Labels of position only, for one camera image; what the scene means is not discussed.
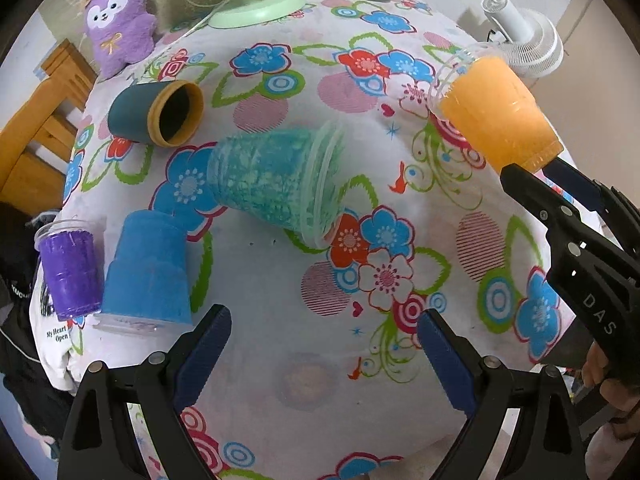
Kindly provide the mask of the person's right hand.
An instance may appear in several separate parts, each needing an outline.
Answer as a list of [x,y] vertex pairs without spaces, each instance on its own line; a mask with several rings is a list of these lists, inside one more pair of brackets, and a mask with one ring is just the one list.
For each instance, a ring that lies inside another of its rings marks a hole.
[[615,378],[605,379],[608,358],[599,345],[593,341],[582,367],[582,380],[588,388],[596,387],[601,396],[616,408],[617,417],[623,422],[614,422],[613,431],[617,440],[625,440],[639,434],[639,391],[627,388]]

